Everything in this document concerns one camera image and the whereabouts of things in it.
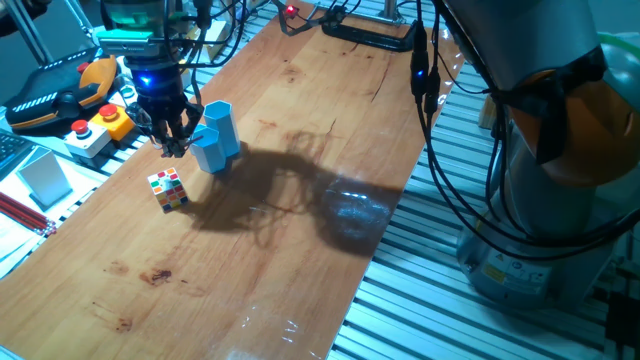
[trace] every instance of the black cable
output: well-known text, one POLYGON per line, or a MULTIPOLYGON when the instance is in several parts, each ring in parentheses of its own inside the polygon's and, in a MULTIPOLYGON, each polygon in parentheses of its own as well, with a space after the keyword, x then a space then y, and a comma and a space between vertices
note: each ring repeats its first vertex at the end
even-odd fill
POLYGON ((163 14, 163 23, 162 23, 162 32, 164 33, 164 46, 167 48, 167 52, 169 53, 169 59, 171 62, 177 63, 175 56, 173 56, 173 51, 171 49, 171 41, 169 41, 169 0, 164 0, 164 14, 163 14))
MULTIPOLYGON (((247 0, 242 0, 242 6, 243 6, 243 9, 246 9, 247 0)), ((236 22, 236 18, 234 16, 233 17, 234 27, 235 27, 235 22, 236 22)), ((220 67, 220 66, 223 66, 224 64, 226 64, 229 60, 231 60, 231 57, 233 57, 235 52, 238 50, 238 46, 240 45, 240 40, 242 39, 242 36, 244 35, 244 24, 245 24, 245 21, 240 21, 240 27, 238 29, 238 35, 236 37, 236 42, 233 44, 233 47, 231 48, 231 51, 229 52, 229 54, 222 61, 220 61, 219 63, 212 62, 211 64, 195 64, 195 65, 189 66, 189 68, 191 68, 191 69, 211 68, 211 67, 220 67)))
POLYGON ((416 1, 416 16, 419 23, 422 23, 422 0, 416 1))
POLYGON ((453 75, 451 75, 451 71, 449 71, 449 67, 447 66, 447 63, 444 62, 444 59, 442 58, 442 55, 440 53, 438 53, 438 57, 440 58, 440 61, 442 61, 442 65, 444 65, 444 69, 447 71, 447 75, 449 75, 449 78, 451 79, 451 81, 453 81, 453 83, 456 84, 456 86, 460 88, 460 90, 466 92, 467 94, 474 94, 474 95, 488 94, 489 92, 491 92, 491 90, 489 89, 485 89, 481 91, 470 91, 465 89, 464 87, 462 87, 462 85, 460 85, 460 83, 456 80, 456 78, 453 75))
POLYGON ((498 156, 498 145, 500 144, 500 134, 497 128, 498 126, 497 122, 495 126, 496 126, 496 131, 494 134, 495 138, 493 140, 493 148, 491 149, 491 158, 489 159, 489 168, 487 168, 487 179, 484 185, 485 186, 484 201, 487 204, 487 207, 489 208, 489 212, 491 213, 493 218, 496 219, 496 221, 500 221, 500 217, 498 216, 495 209, 493 208, 493 205, 491 204, 491 178, 493 177, 493 167, 496 163, 496 157, 498 156))
POLYGON ((501 158, 500 189, 499 189, 500 202, 502 204, 502 208, 504 210, 505 215, 507 215, 507 219, 511 223, 511 226, 513 226, 514 229, 520 231, 521 233, 531 237, 531 234, 529 234, 525 229, 523 229, 522 226, 520 226, 520 224, 516 222, 513 216, 511 216, 511 211, 509 210, 509 206, 507 205, 507 197, 505 196, 504 183, 505 183, 507 167, 508 167, 507 158, 509 154, 509 141, 507 139, 508 138, 507 129, 509 125, 507 123, 506 112, 504 111, 503 104, 496 104, 496 116, 497 116, 497 122, 498 122, 497 123, 498 138, 502 140, 502 154, 500 156, 501 158))
MULTIPOLYGON (((437 30, 438 28, 438 24, 437 22, 434 24, 434 32, 437 30)), ((434 52, 438 52, 438 38, 434 39, 434 52)), ((430 77, 434 77, 436 78, 436 81, 433 81, 433 83, 438 82, 438 84, 432 84, 431 86, 431 92, 437 91, 439 88, 439 77, 437 72, 434 71, 434 69, 432 69, 431 73, 430 73, 430 77)), ((436 101, 435 96, 431 96, 431 101, 436 101)), ((429 106, 431 106, 433 109, 430 109, 430 111, 427 112, 427 116, 433 116, 433 114, 435 113, 435 111, 437 110, 437 103, 435 103, 435 105, 433 103, 429 103, 427 101, 426 103, 426 107, 429 108, 429 106)), ((614 224, 616 224, 616 222, 618 220, 615 221, 611 221, 609 223, 606 223, 604 225, 601 225, 600 227, 593 229, 585 234, 580 234, 577 236, 570 236, 570 237, 566 237, 566 238, 559 238, 559 239, 554 239, 554 238, 535 238, 536 243, 532 242, 532 241, 527 241, 524 239, 521 239, 520 237, 514 236, 513 234, 510 234, 506 231, 504 231, 503 229, 499 228, 498 226, 494 225, 491 221, 487 220, 484 216, 480 215, 471 205, 469 205, 469 203, 460 195, 460 193, 455 189, 455 187, 451 184, 451 182, 448 180, 446 174, 444 173, 444 171, 442 170, 442 168, 440 167, 439 162, 437 161, 437 159, 435 159, 435 152, 433 152, 432 156, 434 158, 433 163, 435 165, 436 170, 438 171, 438 173, 440 174, 440 176, 443 178, 444 182, 446 183, 447 187, 449 188, 449 190, 451 191, 451 193, 453 193, 453 195, 456 197, 456 199, 458 201, 460 201, 460 203, 476 218, 478 218, 478 220, 480 220, 481 222, 483 222, 484 224, 486 224, 489 228, 491 228, 493 231, 515 241, 521 244, 525 244, 528 246, 534 246, 534 247, 541 247, 541 248, 557 248, 557 247, 578 247, 578 246, 584 246, 586 244, 591 244, 592 242, 596 242, 598 241, 602 236, 605 236, 606 234, 603 234, 603 232, 608 232, 611 231, 612 227, 615 226, 614 224)))
POLYGON ((399 7, 400 7, 400 6, 402 6, 402 5, 406 5, 406 4, 409 4, 409 3, 412 3, 412 2, 416 2, 416 0, 406 0, 406 1, 402 1, 402 2, 400 2, 400 3, 398 3, 398 4, 396 5, 396 9, 397 9, 397 8, 399 8, 399 7))
POLYGON ((235 7, 236 5, 240 2, 240 0, 233 0, 229 5, 227 5, 226 7, 224 7, 224 9, 218 11, 217 13, 211 15, 212 19, 217 18, 218 16, 226 13, 227 11, 229 11, 229 9, 231 9, 233 7, 233 18, 235 19, 236 14, 235 14, 235 7))
POLYGON ((432 125, 432 116, 427 116, 427 123, 425 124, 425 119, 424 119, 424 114, 422 112, 422 107, 420 104, 417 104, 417 109, 418 109, 418 116, 420 118, 420 123, 421 123, 421 127, 422 127, 422 131, 424 133, 424 137, 425 137, 425 141, 426 141, 426 145, 427 145, 427 152, 428 152, 428 156, 429 156, 429 170, 431 171, 431 176, 433 177, 434 183, 436 185, 436 188, 438 189, 438 192, 440 192, 440 195, 444 198, 445 202, 447 203, 447 205, 449 206, 449 208, 453 211, 453 213, 458 217, 458 219, 460 219, 460 221, 462 221, 462 223, 471 231, 473 232, 473 234, 475 236, 477 236, 480 240, 482 240, 484 243, 486 243, 487 245, 489 245, 491 248, 493 248, 496 251, 499 251, 507 256, 511 256, 515 259, 519 259, 519 260, 525 260, 525 261, 554 261, 554 260, 560 260, 560 259, 565 259, 568 257, 572 257, 575 255, 579 255, 582 253, 585 253, 587 251, 593 250, 595 248, 598 248, 602 245, 605 245, 609 242, 612 241, 616 241, 618 236, 622 235, 624 232, 626 232, 627 230, 624 231, 618 231, 617 233, 612 233, 609 234, 609 236, 604 237, 601 240, 598 241, 594 241, 593 243, 581 247, 579 249, 576 249, 574 251, 569 251, 569 252, 565 252, 562 254, 558 254, 558 255, 552 255, 552 256, 525 256, 525 255, 520 255, 520 254, 516 254, 513 253, 511 251, 508 251, 506 249, 501 248, 500 246, 496 245, 495 243, 493 243, 491 240, 489 240, 487 237, 485 237, 484 235, 482 235, 477 229, 476 227, 474 227, 472 224, 470 224, 465 218, 464 216, 460 213, 460 211, 456 208, 456 206, 451 202, 451 199, 449 198, 449 196, 445 193, 444 189, 442 188, 442 184, 440 184, 440 181, 438 180, 438 175, 435 172, 435 152, 433 151, 433 145, 431 142, 431 125, 432 125))
POLYGON ((349 12, 347 13, 347 15, 346 15, 346 16, 349 16, 349 15, 351 15, 354 11, 356 11, 356 9, 358 8, 358 6, 360 6, 360 3, 362 3, 362 0, 358 0, 358 2, 356 2, 356 5, 353 7, 353 9, 351 9, 351 11, 349 11, 349 12))

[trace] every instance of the paper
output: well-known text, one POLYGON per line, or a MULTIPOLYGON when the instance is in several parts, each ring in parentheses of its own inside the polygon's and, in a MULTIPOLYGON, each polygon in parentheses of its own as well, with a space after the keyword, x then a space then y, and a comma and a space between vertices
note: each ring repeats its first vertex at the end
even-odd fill
MULTIPOLYGON (((59 225, 60 222, 58 220, 60 217, 89 191, 100 186, 101 181, 76 171, 75 169, 78 169, 78 166, 70 161, 60 157, 56 158, 73 191, 60 199, 56 204, 47 209, 47 211, 43 212, 29 197, 29 190, 22 184, 15 171, 0 182, 0 191, 31 209, 45 214, 49 219, 56 221, 59 225)), ((37 248, 44 240, 44 237, 27 230, 4 214, 0 214, 0 278, 4 277, 14 267, 19 265, 24 257, 37 248)))
POLYGON ((40 146, 36 146, 16 174, 44 208, 49 208, 71 191, 53 152, 40 146))
POLYGON ((0 262, 34 237, 39 236, 10 217, 0 214, 0 262))
POLYGON ((0 345, 0 360, 22 360, 22 358, 0 345))

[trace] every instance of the white label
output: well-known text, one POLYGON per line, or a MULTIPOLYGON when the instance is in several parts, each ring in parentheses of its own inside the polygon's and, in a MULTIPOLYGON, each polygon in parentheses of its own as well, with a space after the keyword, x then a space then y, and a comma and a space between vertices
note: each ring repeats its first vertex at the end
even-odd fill
POLYGON ((483 273, 498 283, 518 292, 538 294, 551 272, 550 267, 514 259, 496 250, 489 252, 483 273))

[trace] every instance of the wooden tabletop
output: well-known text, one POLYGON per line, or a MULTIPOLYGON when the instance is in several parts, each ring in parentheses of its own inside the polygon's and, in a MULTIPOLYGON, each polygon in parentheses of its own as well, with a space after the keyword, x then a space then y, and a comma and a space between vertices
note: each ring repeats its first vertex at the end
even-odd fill
MULTIPOLYGON (((441 51, 457 73, 457 47, 441 51)), ((324 358, 424 145, 410 58, 269 23, 202 90, 233 104, 232 168, 143 146, 0 282, 0 344, 25 359, 324 358), (192 203, 165 215, 146 178, 170 167, 192 203)))

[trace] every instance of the emergency stop button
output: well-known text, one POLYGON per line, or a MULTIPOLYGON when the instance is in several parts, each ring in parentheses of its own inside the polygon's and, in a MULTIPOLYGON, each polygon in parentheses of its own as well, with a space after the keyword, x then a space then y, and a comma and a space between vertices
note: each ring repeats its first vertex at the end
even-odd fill
POLYGON ((87 120, 74 121, 73 124, 71 124, 71 130, 73 130, 80 139, 91 135, 91 132, 89 131, 89 123, 87 122, 87 120))
POLYGON ((107 104, 101 107, 98 113, 107 121, 114 120, 118 116, 118 107, 113 104, 107 104))
POLYGON ((80 74, 82 74, 85 70, 87 70, 87 67, 89 67, 89 63, 88 62, 83 62, 82 64, 78 65, 76 70, 78 70, 78 72, 80 74))

